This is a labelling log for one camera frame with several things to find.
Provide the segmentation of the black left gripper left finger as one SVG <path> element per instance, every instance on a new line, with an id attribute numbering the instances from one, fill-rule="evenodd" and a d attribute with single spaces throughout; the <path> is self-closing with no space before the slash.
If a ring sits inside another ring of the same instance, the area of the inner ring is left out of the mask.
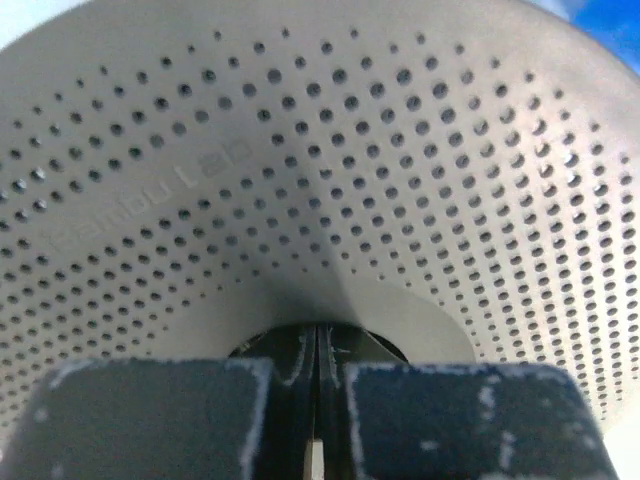
<path id="1" fill-rule="evenodd" d="M 5 479 L 302 479 L 308 425 L 271 361 L 80 360 L 37 383 Z"/>

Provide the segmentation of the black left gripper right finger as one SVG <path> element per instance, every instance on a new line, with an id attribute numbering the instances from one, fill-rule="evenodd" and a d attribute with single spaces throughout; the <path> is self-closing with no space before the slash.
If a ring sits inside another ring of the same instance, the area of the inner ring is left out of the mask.
<path id="1" fill-rule="evenodd" d="M 573 378 L 548 364 L 409 364 L 367 332 L 319 331 L 329 479 L 613 479 Z"/>

